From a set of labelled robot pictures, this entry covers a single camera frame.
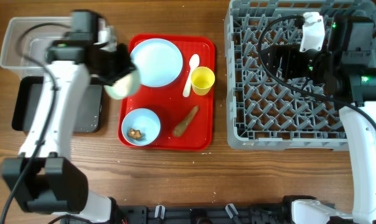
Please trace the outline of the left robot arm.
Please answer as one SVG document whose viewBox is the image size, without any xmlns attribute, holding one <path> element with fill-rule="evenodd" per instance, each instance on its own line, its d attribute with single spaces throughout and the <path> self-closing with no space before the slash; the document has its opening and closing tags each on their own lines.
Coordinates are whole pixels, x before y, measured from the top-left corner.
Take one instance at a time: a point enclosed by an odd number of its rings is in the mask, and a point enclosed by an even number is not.
<svg viewBox="0 0 376 224">
<path fill-rule="evenodd" d="M 72 12 L 61 39 L 53 41 L 39 63 L 44 79 L 32 126 L 18 156 L 2 163 L 9 201 L 22 211 L 80 223 L 122 223 L 115 199 L 88 188 L 86 175 L 70 160 L 78 108 L 96 77 L 106 93 L 121 100 L 141 85 L 127 46 L 100 14 Z"/>
</svg>

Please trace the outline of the green bowl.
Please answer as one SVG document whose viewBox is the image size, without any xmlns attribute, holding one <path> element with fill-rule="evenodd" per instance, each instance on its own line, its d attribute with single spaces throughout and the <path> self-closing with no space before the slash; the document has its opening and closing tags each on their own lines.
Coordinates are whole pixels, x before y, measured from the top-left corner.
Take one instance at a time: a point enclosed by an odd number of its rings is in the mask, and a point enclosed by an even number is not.
<svg viewBox="0 0 376 224">
<path fill-rule="evenodd" d="M 119 79 L 112 86 L 105 85 L 104 89 L 110 98 L 122 100 L 128 96 L 134 95 L 139 90 L 140 86 L 140 74 L 138 70 L 135 70 Z"/>
</svg>

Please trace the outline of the brown carrot-shaped root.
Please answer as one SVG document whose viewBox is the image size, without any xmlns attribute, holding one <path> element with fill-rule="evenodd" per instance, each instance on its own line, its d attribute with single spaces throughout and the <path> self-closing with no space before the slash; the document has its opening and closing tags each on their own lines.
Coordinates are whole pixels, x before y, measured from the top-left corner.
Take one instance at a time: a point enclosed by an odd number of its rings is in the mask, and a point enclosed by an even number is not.
<svg viewBox="0 0 376 224">
<path fill-rule="evenodd" d="M 189 114 L 173 129 L 173 136 L 179 138 L 181 137 L 184 132 L 186 131 L 187 127 L 190 125 L 192 120 L 194 119 L 196 113 L 199 110 L 199 106 L 194 106 Z"/>
</svg>

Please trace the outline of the small light blue bowl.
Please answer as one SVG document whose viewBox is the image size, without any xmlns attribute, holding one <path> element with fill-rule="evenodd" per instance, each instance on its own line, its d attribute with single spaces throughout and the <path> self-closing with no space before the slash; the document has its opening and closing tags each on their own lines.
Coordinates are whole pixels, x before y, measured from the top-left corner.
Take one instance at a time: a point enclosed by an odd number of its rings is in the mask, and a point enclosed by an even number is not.
<svg viewBox="0 0 376 224">
<path fill-rule="evenodd" d="M 121 133 L 126 141 L 133 146 L 147 146 L 154 142 L 161 132 L 161 122 L 153 111 L 139 108 L 130 111 L 122 120 Z M 134 139 L 129 136 L 129 131 L 140 131 L 141 137 Z"/>
</svg>

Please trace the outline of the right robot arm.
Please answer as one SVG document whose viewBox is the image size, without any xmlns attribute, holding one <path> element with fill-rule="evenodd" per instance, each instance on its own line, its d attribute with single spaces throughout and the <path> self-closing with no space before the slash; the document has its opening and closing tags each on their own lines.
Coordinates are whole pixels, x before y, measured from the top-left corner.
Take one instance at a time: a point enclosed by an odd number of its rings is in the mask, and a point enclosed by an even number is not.
<svg viewBox="0 0 376 224">
<path fill-rule="evenodd" d="M 266 74 L 285 85 L 308 77 L 326 87 L 319 100 L 339 108 L 349 145 L 354 206 L 348 215 L 312 197 L 288 197 L 293 223 L 376 223 L 376 68 L 370 66 L 374 22 L 368 17 L 336 16 L 326 32 L 320 14 L 294 15 L 302 29 L 298 45 L 257 47 Z"/>
</svg>

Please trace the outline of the brown food scrap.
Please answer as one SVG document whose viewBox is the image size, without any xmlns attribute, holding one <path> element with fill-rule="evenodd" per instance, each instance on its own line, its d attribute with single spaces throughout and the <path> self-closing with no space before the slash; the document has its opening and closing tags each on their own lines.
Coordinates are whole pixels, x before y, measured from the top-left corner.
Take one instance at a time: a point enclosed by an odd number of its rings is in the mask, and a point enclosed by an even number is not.
<svg viewBox="0 0 376 224">
<path fill-rule="evenodd" d="M 142 134 L 141 134 L 141 131 L 138 130 L 138 129 L 133 129 L 133 128 L 130 128 L 129 131 L 128 131 L 128 137 L 131 138 L 131 139 L 134 139 L 134 140 L 139 140 L 142 138 Z"/>
</svg>

